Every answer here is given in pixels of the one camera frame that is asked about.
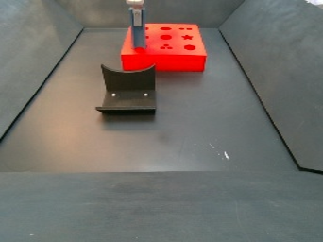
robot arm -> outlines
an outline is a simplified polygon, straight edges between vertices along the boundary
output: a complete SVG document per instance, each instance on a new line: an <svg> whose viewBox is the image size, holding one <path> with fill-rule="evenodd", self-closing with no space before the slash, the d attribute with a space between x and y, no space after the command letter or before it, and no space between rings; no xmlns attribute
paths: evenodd
<svg viewBox="0 0 323 242"><path fill-rule="evenodd" d="M127 0L131 22L132 47L147 48L144 0Z"/></svg>

gray wall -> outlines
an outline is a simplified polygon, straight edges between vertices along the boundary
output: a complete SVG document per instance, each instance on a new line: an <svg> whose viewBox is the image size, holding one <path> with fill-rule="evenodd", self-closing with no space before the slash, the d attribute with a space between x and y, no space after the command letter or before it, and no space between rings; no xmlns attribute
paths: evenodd
<svg viewBox="0 0 323 242"><path fill-rule="evenodd" d="M323 11L247 0L220 27L302 167L323 170Z"/></svg>
<svg viewBox="0 0 323 242"><path fill-rule="evenodd" d="M57 0L86 27L127 27L127 0ZM148 22L219 27L243 0L147 0Z"/></svg>
<svg viewBox="0 0 323 242"><path fill-rule="evenodd" d="M0 138L82 25L51 0L0 0Z"/></svg>

black bracket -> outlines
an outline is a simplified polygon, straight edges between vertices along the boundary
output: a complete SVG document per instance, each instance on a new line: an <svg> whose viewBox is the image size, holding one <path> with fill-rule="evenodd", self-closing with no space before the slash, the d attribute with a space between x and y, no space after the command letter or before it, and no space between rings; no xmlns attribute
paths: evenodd
<svg viewBox="0 0 323 242"><path fill-rule="evenodd" d="M100 112L155 112L155 66L123 72L102 65L106 97Z"/></svg>

red shape sorter block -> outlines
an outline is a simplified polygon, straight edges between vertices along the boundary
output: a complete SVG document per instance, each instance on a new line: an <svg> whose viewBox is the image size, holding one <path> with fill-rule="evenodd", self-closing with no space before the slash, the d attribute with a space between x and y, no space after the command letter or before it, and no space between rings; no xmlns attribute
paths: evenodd
<svg viewBox="0 0 323 242"><path fill-rule="evenodd" d="M132 48L131 29L122 50L126 71L155 64L159 71L204 71L207 52L196 25L147 24L147 48Z"/></svg>

star-shaped hole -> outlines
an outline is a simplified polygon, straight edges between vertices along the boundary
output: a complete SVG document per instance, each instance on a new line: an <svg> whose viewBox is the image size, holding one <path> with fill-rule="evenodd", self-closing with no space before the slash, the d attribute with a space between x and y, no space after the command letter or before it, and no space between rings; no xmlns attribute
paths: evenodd
<svg viewBox="0 0 323 242"><path fill-rule="evenodd" d="M184 40L191 40L194 38L194 36L191 36L191 35L184 35L182 37L184 38Z"/></svg>

